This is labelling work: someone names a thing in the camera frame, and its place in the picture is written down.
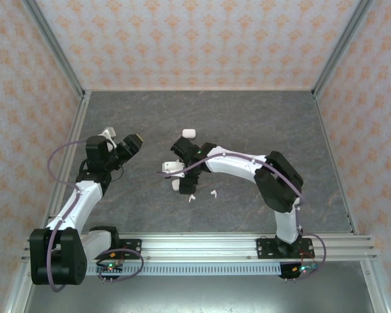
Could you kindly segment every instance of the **orange floral pattern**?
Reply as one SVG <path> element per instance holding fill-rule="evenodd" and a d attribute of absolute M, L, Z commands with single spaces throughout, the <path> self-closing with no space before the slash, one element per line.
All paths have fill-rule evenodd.
<path fill-rule="evenodd" d="M 374 2 L 355 36 L 319 105 L 358 227 L 391 278 L 391 0 Z"/>
<path fill-rule="evenodd" d="M 311 89 L 359 0 L 92 2 L 40 2 L 86 89 Z"/>
<path fill-rule="evenodd" d="M 70 10 L 81 8 L 75 1 Z M 53 183 L 47 156 L 66 140 L 77 104 L 22 1 L 0 0 L 0 312 L 27 238 L 42 226 Z"/>

